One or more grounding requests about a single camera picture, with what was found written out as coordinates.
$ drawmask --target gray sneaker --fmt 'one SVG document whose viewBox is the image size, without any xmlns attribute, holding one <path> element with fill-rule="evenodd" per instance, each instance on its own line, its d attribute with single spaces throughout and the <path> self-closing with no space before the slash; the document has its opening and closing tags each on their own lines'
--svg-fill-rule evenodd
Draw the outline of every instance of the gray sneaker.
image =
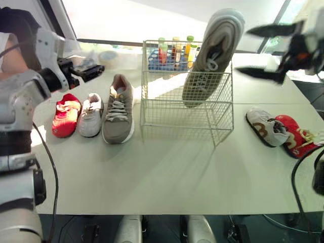
<svg viewBox="0 0 324 243">
<path fill-rule="evenodd" d="M 196 107 L 216 90 L 244 31 L 244 17 L 235 9 L 217 11 L 209 20 L 197 59 L 183 87 L 182 100 Z M 194 72 L 211 72 L 210 74 Z"/>
<path fill-rule="evenodd" d="M 128 141 L 134 133 L 133 87 L 124 75 L 116 74 L 110 86 L 107 114 L 102 125 L 102 137 L 106 143 L 119 144 Z"/>
</svg>

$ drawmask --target sneaker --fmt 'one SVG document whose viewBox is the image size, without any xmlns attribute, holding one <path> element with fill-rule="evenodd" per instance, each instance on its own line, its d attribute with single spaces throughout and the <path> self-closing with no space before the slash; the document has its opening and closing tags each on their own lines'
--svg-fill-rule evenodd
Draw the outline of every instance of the sneaker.
<svg viewBox="0 0 324 243">
<path fill-rule="evenodd" d="M 84 137 L 95 137 L 100 132 L 103 102 L 98 94 L 91 93 L 83 102 L 78 131 Z"/>
<path fill-rule="evenodd" d="M 244 31 L 244 16 L 235 9 L 222 9 L 209 20 L 200 52 L 184 84 L 182 100 L 196 107 L 216 90 L 223 75 L 193 72 L 224 72 Z"/>
<path fill-rule="evenodd" d="M 297 122 L 288 115 L 278 115 L 276 119 L 282 122 L 289 132 L 289 138 L 283 144 L 286 152 L 293 158 L 301 158 L 305 153 L 317 147 L 313 143 L 315 135 L 299 128 Z"/>
<path fill-rule="evenodd" d="M 246 114 L 246 119 L 262 142 L 269 147 L 283 145 L 289 137 L 286 127 L 260 107 L 253 107 Z"/>
<path fill-rule="evenodd" d="M 102 136 L 106 143 L 125 143 L 131 138 L 135 129 L 132 109 L 133 88 L 124 75 L 116 74 L 110 87 L 107 114 L 102 125 Z"/>
<path fill-rule="evenodd" d="M 66 94 L 56 103 L 56 113 L 52 124 L 52 133 L 58 138 L 66 138 L 73 134 L 77 118 L 80 115 L 81 103 L 72 94 Z"/>
</svg>

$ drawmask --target red shoe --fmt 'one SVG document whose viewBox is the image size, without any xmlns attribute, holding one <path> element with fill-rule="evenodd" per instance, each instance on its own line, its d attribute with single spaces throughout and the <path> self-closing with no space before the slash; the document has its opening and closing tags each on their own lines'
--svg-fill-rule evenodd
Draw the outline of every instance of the red shoe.
<svg viewBox="0 0 324 243">
<path fill-rule="evenodd" d="M 288 128 L 290 135 L 283 147 L 291 157 L 301 158 L 305 153 L 317 147 L 313 143 L 315 136 L 308 130 L 300 129 L 297 122 L 290 116 L 278 115 L 275 119 Z"/>
<path fill-rule="evenodd" d="M 56 113 L 52 124 L 52 133 L 58 138 L 71 136 L 80 115 L 81 103 L 72 94 L 66 94 L 56 102 Z"/>
</svg>

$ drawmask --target children's shoe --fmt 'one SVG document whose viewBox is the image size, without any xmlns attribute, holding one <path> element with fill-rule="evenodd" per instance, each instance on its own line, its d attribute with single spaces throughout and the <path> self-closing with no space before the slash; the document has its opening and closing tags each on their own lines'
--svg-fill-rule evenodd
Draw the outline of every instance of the children's shoe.
<svg viewBox="0 0 324 243">
<path fill-rule="evenodd" d="M 299 128 L 297 122 L 288 115 L 278 115 L 276 119 L 282 122 L 288 129 L 289 138 L 283 147 L 293 158 L 301 158 L 305 153 L 317 147 L 310 131 Z"/>
<path fill-rule="evenodd" d="M 261 141 L 269 147 L 283 145 L 289 137 L 286 127 L 260 107 L 250 109 L 246 119 Z"/>
<path fill-rule="evenodd" d="M 91 93 L 83 102 L 77 129 L 84 137 L 95 137 L 100 132 L 103 102 L 98 94 Z"/>
<path fill-rule="evenodd" d="M 81 104 L 72 94 L 66 94 L 56 103 L 56 113 L 52 124 L 52 133 L 58 138 L 66 138 L 73 134 Z"/>
</svg>

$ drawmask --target person's arm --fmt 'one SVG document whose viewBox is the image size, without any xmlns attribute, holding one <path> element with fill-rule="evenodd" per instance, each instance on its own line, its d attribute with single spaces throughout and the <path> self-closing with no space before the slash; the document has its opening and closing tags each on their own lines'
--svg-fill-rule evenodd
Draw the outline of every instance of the person's arm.
<svg viewBox="0 0 324 243">
<path fill-rule="evenodd" d="M 12 42 L 8 40 L 6 49 L 12 46 Z M 10 76 L 15 73 L 21 73 L 28 70 L 28 67 L 18 49 L 13 49 L 12 51 L 5 54 L 1 68 L 3 73 L 0 73 L 0 79 L 2 79 L 2 76 Z"/>
<path fill-rule="evenodd" d="M 7 79 L 14 74 L 16 74 L 16 72 L 0 72 L 0 81 Z"/>
</svg>

